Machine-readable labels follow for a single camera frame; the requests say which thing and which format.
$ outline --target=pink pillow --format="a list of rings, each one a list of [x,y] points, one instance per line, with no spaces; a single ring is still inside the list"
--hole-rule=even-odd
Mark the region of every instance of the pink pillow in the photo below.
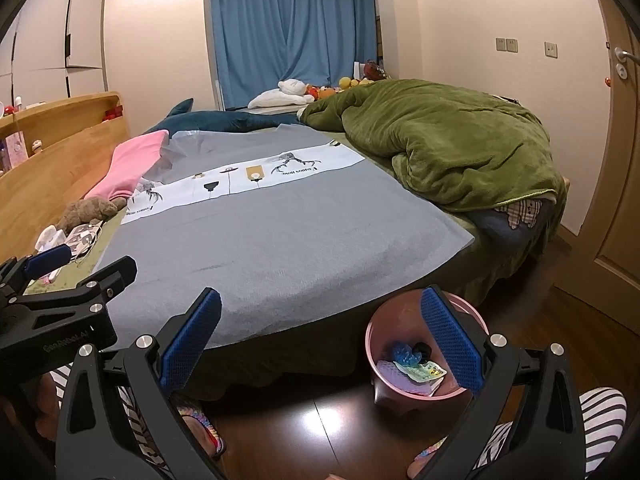
[[[84,197],[101,196],[107,200],[129,198],[142,177],[160,158],[160,148],[169,131],[140,135],[116,146],[107,175]]]

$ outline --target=curtain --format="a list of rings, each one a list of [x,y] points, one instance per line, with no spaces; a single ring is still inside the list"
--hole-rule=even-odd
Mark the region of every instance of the curtain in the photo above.
[[[374,0],[211,0],[225,108],[245,107],[278,81],[336,86],[355,61],[376,59]]]

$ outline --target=white wardrobe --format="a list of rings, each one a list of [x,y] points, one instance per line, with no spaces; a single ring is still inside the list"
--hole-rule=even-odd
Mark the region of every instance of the white wardrobe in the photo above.
[[[0,101],[105,91],[103,0],[27,0],[0,43]]]

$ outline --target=trash can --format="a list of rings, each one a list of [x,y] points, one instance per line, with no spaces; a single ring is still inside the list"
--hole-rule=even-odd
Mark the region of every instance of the trash can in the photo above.
[[[476,309],[456,295],[448,292],[445,294],[456,309],[471,314],[488,333],[486,324]],[[421,297],[422,290],[410,290],[385,301],[371,317],[365,336],[367,359],[371,366],[372,384],[375,389],[375,403],[387,406],[399,415],[411,410],[423,410],[433,406],[434,402],[450,399],[466,392],[465,388],[458,386],[440,348],[422,319]],[[376,363],[384,357],[385,352],[395,341],[402,341],[411,346],[422,341],[431,346],[433,351],[431,360],[447,371],[442,384],[432,397],[404,392],[390,384],[378,372]]]

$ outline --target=hand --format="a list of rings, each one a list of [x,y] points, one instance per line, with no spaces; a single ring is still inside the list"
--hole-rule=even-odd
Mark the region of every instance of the hand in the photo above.
[[[40,379],[36,405],[40,412],[36,419],[36,430],[42,437],[55,441],[56,431],[58,430],[58,418],[60,417],[60,407],[58,405],[58,397],[56,396],[56,383],[53,381],[51,374],[44,374]],[[11,425],[19,426],[20,422],[15,415],[15,410],[11,402],[4,397],[0,397],[0,406],[4,409]]]

